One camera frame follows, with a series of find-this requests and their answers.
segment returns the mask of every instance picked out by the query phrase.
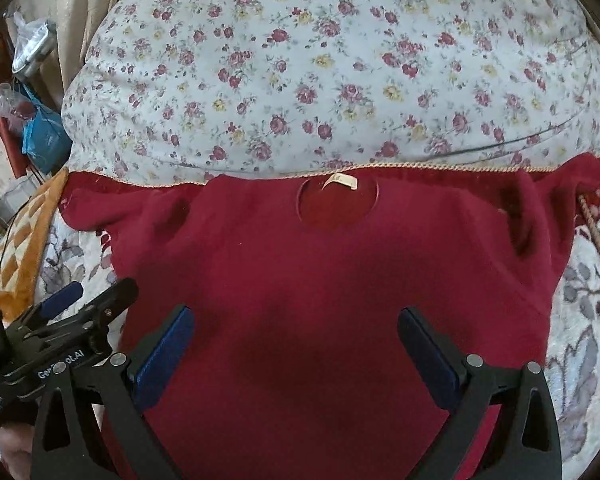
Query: plastic bag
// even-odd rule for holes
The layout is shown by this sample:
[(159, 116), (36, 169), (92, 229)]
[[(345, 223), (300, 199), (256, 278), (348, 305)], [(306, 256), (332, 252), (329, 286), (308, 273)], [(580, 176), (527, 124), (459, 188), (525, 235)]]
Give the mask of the plastic bag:
[(0, 84), (0, 117), (9, 121), (9, 130), (19, 136), (29, 121), (38, 112), (35, 104), (20, 92), (11, 88), (9, 83)]
[(54, 173), (66, 162), (73, 142), (60, 115), (33, 99), (37, 113), (22, 133), (22, 153), (43, 173)]
[(20, 80), (31, 77), (40, 68), (46, 56), (56, 47), (56, 24), (51, 20), (27, 23), (19, 12), (13, 21), (18, 29), (11, 71)]

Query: human hand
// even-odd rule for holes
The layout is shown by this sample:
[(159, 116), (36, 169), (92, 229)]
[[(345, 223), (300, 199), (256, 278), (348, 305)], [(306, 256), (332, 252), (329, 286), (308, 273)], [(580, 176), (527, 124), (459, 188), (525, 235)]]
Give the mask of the human hand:
[(10, 422), (0, 428), (2, 463), (14, 480), (30, 480), (32, 444), (33, 426)]

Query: red floral pattern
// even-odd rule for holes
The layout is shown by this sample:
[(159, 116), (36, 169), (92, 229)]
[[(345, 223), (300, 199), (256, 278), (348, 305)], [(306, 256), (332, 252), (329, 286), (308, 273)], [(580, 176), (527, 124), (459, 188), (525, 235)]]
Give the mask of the red floral pattern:
[(576, 0), (121, 0), (64, 100), (70, 167), (136, 184), (600, 152)]

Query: gray floral pattern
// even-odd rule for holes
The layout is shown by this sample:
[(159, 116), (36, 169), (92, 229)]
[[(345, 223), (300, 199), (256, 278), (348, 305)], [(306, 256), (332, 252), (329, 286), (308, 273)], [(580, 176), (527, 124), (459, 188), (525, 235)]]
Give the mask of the gray floral pattern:
[(577, 0), (121, 0), (63, 104), (70, 167), (135, 184), (600, 152)]
[[(49, 227), (34, 302), (46, 300), (71, 282), (80, 282), (84, 293), (54, 320), (72, 316), (116, 282), (111, 265), (110, 236), (107, 232), (76, 231), (56, 211)], [(119, 316), (109, 327), (108, 339), (112, 348), (118, 346), (125, 317), (126, 314)]]
[[(600, 231), (600, 218), (597, 221)], [(578, 478), (600, 449), (600, 255), (586, 226), (554, 294), (544, 374), (554, 401), (562, 474)]]

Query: clothing tag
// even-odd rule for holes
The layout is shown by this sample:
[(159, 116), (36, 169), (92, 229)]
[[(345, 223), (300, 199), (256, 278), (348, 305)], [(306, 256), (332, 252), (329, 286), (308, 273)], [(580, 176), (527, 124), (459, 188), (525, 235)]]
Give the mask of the clothing tag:
[(327, 182), (322, 184), (322, 189), (324, 189), (327, 186), (327, 184), (330, 184), (331, 182), (337, 182), (338, 184), (347, 186), (353, 191), (358, 189), (358, 180), (352, 175), (347, 175), (344, 173), (334, 173), (327, 179)]

